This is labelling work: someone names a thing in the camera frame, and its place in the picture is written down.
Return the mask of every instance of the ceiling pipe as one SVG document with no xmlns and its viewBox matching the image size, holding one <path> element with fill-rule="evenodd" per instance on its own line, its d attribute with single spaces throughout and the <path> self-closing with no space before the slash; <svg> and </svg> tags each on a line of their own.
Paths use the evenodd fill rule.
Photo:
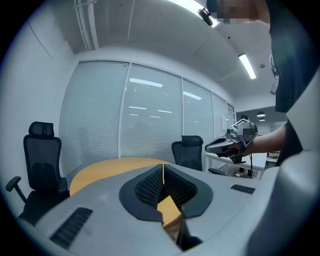
<svg viewBox="0 0 320 256">
<path fill-rule="evenodd" d="M 86 41 L 86 45 L 88 46 L 88 50 L 91 50 L 92 47 L 91 47 L 91 42 L 89 38 L 89 33 L 86 26 L 85 12 L 84 12 L 84 8 L 81 3 L 81 0 L 77 0 L 77 5 L 79 9 L 80 23 L 81 23 L 83 34 L 84 34 L 84 39 Z"/>
<path fill-rule="evenodd" d="M 84 30 L 82 28 L 82 24 L 81 24 L 81 20 L 80 20 L 79 9 L 77 7 L 77 0 L 74 0 L 74 9 L 75 9 L 75 14 L 76 14 L 76 19 L 78 20 L 78 25 L 79 25 L 80 33 L 81 33 L 82 40 L 83 40 L 83 43 L 84 43 L 84 47 L 85 47 L 86 50 L 88 50 L 88 45 L 87 45 L 87 42 L 86 42 L 86 39 L 85 39 Z"/>
<path fill-rule="evenodd" d="M 97 31 L 96 31 L 96 23 L 95 23 L 94 4 L 93 3 L 88 4 L 88 17 L 89 17 L 90 31 L 91 31 L 91 36 L 92 36 L 94 48 L 99 49 Z"/>
</svg>

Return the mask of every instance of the office chair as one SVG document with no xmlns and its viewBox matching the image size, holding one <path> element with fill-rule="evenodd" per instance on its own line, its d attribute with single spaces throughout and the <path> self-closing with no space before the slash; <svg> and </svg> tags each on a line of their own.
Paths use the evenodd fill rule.
<svg viewBox="0 0 320 256">
<path fill-rule="evenodd" d="M 35 225 L 46 212 L 70 194 L 67 179 L 60 177 L 61 140 L 55 137 L 54 124 L 33 122 L 29 135 L 23 139 L 23 147 L 28 182 L 34 191 L 26 199 L 18 186 L 19 176 L 12 178 L 5 189 L 9 192 L 16 190 L 25 203 L 19 218 Z"/>
<path fill-rule="evenodd" d="M 202 171 L 202 145 L 200 136 L 182 135 L 182 141 L 175 141 L 171 145 L 175 164 L 190 169 Z"/>
</svg>

